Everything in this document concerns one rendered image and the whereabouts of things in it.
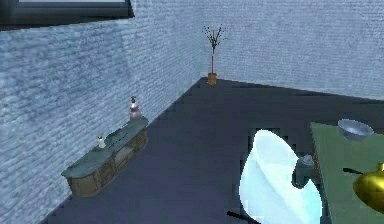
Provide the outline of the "grey bowl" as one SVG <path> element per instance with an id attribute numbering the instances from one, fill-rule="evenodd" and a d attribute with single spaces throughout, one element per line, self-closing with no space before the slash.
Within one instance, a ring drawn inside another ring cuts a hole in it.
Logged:
<path id="1" fill-rule="evenodd" d="M 340 133 L 349 140 L 364 140 L 374 133 L 369 125 L 353 119 L 340 119 L 337 126 Z"/>

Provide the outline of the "wooden sideboard green top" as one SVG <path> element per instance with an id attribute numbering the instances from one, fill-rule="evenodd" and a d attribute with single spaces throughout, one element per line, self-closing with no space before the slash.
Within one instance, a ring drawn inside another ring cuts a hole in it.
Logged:
<path id="1" fill-rule="evenodd" d="M 144 116 L 128 121 L 106 137 L 104 148 L 95 146 L 67 167 L 61 175 L 66 178 L 72 194 L 91 197 L 103 190 L 128 161 L 147 145 L 148 124 Z"/>

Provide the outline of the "golden kettle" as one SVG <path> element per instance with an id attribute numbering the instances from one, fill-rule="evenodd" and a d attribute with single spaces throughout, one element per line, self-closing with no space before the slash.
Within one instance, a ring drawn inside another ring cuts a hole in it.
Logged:
<path id="1" fill-rule="evenodd" d="M 353 182 L 355 195 L 371 209 L 384 214 L 384 162 L 377 170 L 361 174 Z"/>

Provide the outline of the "bare house plant orange pot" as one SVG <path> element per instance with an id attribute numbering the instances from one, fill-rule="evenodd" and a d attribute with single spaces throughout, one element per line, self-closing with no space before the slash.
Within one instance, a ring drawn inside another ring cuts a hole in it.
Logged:
<path id="1" fill-rule="evenodd" d="M 226 28 L 223 25 L 220 25 L 217 29 L 210 28 L 209 26 L 204 26 L 202 33 L 208 39 L 211 47 L 211 59 L 210 59 L 210 72 L 207 74 L 207 83 L 209 85 L 217 84 L 217 73 L 215 72 L 215 52 L 216 48 L 221 44 L 223 40 L 226 40 L 226 37 L 223 34 L 226 32 Z"/>

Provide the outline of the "green table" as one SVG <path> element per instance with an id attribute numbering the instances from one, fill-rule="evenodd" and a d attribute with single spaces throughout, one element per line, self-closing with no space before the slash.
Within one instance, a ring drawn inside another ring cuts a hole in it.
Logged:
<path id="1" fill-rule="evenodd" d="M 357 174 L 375 171 L 384 162 L 384 135 L 374 133 L 362 141 L 346 139 L 337 126 L 310 124 L 321 181 L 332 224 L 384 224 L 384 214 L 366 206 L 353 191 Z"/>

